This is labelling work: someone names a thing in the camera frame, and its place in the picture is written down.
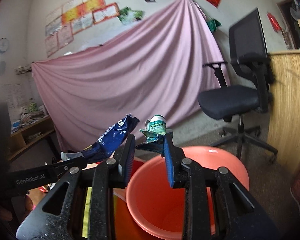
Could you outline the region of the person left hand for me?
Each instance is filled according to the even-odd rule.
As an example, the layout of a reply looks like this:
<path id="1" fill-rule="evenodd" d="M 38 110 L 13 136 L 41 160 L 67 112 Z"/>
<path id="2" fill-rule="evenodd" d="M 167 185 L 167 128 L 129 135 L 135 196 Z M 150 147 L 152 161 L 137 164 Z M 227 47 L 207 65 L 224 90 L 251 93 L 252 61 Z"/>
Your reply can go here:
<path id="1" fill-rule="evenodd" d="M 5 222 L 10 222 L 14 218 L 22 222 L 32 210 L 33 201 L 28 195 L 12 199 L 0 198 L 0 219 Z"/>

